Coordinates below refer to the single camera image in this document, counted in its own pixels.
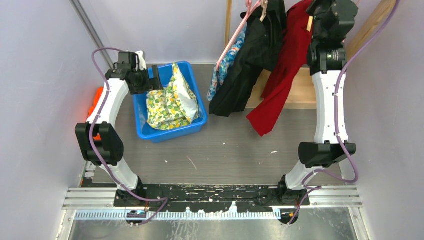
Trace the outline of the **lemon print skirt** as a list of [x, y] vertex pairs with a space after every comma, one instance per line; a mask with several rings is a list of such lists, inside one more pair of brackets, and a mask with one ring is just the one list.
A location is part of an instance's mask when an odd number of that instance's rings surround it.
[[148, 92], [146, 107], [147, 123], [156, 130], [167, 131], [188, 126], [199, 118], [197, 97], [175, 62], [167, 87]]

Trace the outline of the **red pleated skirt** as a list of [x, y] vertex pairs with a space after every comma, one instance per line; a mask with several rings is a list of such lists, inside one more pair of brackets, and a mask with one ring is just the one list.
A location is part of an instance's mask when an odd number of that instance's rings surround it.
[[287, 11], [287, 27], [277, 65], [268, 77], [263, 101], [246, 118], [260, 137], [270, 133], [286, 104], [295, 76], [307, 63], [312, 30], [307, 31], [311, 0], [301, 0]]

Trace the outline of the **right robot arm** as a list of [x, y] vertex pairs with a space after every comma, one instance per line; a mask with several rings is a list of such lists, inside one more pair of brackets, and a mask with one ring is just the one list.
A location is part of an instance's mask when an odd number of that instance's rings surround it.
[[305, 12], [311, 32], [306, 59], [316, 94], [316, 131], [313, 142], [299, 144], [299, 161], [278, 183], [276, 198], [286, 206], [308, 197], [308, 183], [316, 174], [356, 153], [345, 127], [344, 40], [355, 25], [358, 7], [352, 0], [314, 0]]

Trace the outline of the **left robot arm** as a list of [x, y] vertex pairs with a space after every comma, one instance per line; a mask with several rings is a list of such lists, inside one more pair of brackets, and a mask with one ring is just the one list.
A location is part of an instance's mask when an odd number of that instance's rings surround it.
[[153, 77], [145, 61], [145, 52], [118, 50], [117, 62], [106, 73], [98, 66], [95, 55], [91, 58], [99, 71], [104, 86], [93, 112], [84, 123], [75, 126], [75, 134], [85, 161], [103, 169], [117, 186], [116, 196], [133, 206], [146, 200], [141, 178], [124, 159], [124, 144], [115, 125], [125, 97], [158, 90], [162, 87], [158, 68], [153, 67]]

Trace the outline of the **pink plastic hanger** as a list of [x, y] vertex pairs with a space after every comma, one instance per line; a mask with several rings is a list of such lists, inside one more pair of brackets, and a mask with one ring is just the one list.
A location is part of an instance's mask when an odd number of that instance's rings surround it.
[[237, 27], [237, 29], [235, 30], [233, 36], [231, 37], [231, 39], [229, 40], [229, 42], [227, 43], [226, 47], [224, 48], [222, 54], [220, 55], [218, 61], [216, 62], [216, 70], [219, 70], [219, 65], [221, 64], [221, 62], [223, 61], [224, 57], [226, 56], [226, 54], [228, 53], [228, 51], [231, 49], [231, 47], [233, 46], [233, 44], [235, 43], [235, 41], [237, 40], [238, 35], [240, 34], [241, 30], [243, 29], [243, 27], [245, 26], [245, 24], [247, 23], [247, 20], [249, 19], [249, 17], [252, 15], [252, 13], [263, 4], [263, 0], [259, 0], [258, 2], [256, 2], [253, 5], [253, 1], [252, 0], [246, 0], [245, 1], [245, 5], [247, 7], [247, 10], [245, 12], [245, 15], [241, 21], [241, 23], [239, 24], [239, 26]]

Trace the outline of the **blue plastic bin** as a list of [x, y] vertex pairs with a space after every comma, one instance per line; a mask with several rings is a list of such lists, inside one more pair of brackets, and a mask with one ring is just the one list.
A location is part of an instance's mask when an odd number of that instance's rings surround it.
[[208, 121], [192, 65], [178, 61], [160, 65], [162, 90], [133, 95], [136, 132], [153, 143], [198, 133]]

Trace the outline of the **orange cloth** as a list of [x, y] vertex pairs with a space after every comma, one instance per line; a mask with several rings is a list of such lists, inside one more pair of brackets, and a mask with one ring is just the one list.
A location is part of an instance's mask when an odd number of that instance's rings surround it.
[[[89, 111], [88, 111], [88, 117], [90, 118], [91, 117], [91, 115], [93, 114], [93, 112], [95, 111], [95, 109], [96, 109], [96, 106], [97, 106], [97, 104], [98, 104], [98, 102], [99, 102], [99, 100], [100, 100], [100, 98], [101, 98], [101, 96], [102, 96], [102, 93], [103, 93], [103, 87], [99, 87], [98, 89], [97, 89], [97, 91], [96, 91], [96, 94], [95, 94], [95, 96], [94, 96], [94, 99], [93, 99], [93, 102], [92, 102], [92, 106], [90, 107], [90, 109], [89, 109]], [[100, 141], [101, 140], [101, 136], [100, 136], [100, 134], [99, 133], [97, 133], [96, 135], [93, 135], [93, 139], [95, 140], [95, 141]]]

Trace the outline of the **blue floral garment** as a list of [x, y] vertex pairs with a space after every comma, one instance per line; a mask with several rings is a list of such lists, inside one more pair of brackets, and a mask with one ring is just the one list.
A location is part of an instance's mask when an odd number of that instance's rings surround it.
[[229, 69], [234, 65], [237, 54], [244, 45], [246, 29], [247, 27], [245, 26], [241, 30], [231, 49], [227, 52], [224, 59], [220, 63], [218, 70], [216, 69], [217, 64], [214, 65], [210, 86], [206, 95], [206, 98], [209, 102], [213, 100], [217, 91], [223, 86], [224, 81], [228, 76]]

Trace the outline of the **black garment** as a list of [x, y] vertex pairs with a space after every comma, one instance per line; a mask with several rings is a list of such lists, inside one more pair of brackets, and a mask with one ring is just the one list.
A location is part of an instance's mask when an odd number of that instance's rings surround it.
[[264, 20], [260, 20], [261, 15], [258, 7], [248, 18], [244, 43], [210, 100], [211, 115], [229, 117], [244, 111], [262, 71], [271, 72], [276, 67], [287, 30], [285, 2], [270, 0]]

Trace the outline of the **wooden rack base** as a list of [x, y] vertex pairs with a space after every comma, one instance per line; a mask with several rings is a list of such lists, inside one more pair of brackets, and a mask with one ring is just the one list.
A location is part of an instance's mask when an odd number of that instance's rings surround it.
[[[263, 70], [253, 87], [251, 96], [247, 102], [247, 109], [255, 109], [263, 101], [261, 95], [271, 72]], [[310, 70], [302, 67], [295, 76], [284, 109], [307, 109], [317, 108], [316, 91], [313, 84]]]

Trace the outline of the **wooden rack post left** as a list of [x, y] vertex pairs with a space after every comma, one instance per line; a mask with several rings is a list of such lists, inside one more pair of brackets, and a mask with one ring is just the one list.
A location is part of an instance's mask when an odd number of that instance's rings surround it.
[[226, 12], [225, 12], [225, 32], [224, 32], [224, 46], [226, 47], [230, 41], [230, 30], [231, 30], [231, 17], [232, 17], [232, 6], [233, 1], [226, 1]]

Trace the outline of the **wooden rack post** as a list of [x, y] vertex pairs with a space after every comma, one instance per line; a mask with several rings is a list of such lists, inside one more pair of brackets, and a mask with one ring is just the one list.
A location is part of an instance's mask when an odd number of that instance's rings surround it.
[[231, 30], [231, 17], [232, 17], [232, 6], [233, 1], [226, 1], [226, 12], [225, 12], [225, 32], [224, 32], [224, 46], [226, 47], [230, 41], [230, 30]]
[[352, 37], [348, 38], [348, 59], [352, 58], [383, 24], [393, 10], [396, 0], [361, 0], [360, 2], [359, 27], [356, 28]]

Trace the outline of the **aluminium frame rail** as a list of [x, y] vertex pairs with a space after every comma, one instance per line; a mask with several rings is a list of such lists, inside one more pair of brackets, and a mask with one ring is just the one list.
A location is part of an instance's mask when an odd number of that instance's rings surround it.
[[80, 0], [69, 0], [71, 5], [73, 6], [76, 14], [80, 18], [83, 26], [85, 27], [86, 31], [88, 32], [88, 35], [91, 37], [94, 45], [99, 48], [105, 48], [106, 46], [102, 42], [98, 32], [95, 29], [95, 26], [93, 25], [92, 21], [90, 20], [85, 8], [83, 7]]

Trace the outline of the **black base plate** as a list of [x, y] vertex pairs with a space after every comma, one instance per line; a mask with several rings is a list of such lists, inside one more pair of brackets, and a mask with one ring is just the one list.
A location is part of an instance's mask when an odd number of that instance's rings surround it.
[[163, 211], [182, 213], [225, 213], [235, 205], [237, 213], [265, 213], [279, 207], [297, 207], [300, 203], [309, 205], [307, 190], [291, 190], [282, 182], [268, 185], [187, 185], [187, 184], [145, 184], [134, 193], [150, 199], [139, 200], [125, 190], [115, 192], [114, 207], [148, 207], [158, 210], [167, 199]]

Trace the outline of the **wooden rack post right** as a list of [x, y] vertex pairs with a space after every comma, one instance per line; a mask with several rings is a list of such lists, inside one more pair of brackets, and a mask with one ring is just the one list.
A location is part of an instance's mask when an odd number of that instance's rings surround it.
[[352, 58], [383, 24], [393, 10], [396, 0], [361, 0], [360, 2], [359, 27], [356, 28], [352, 37], [348, 38], [348, 59]]

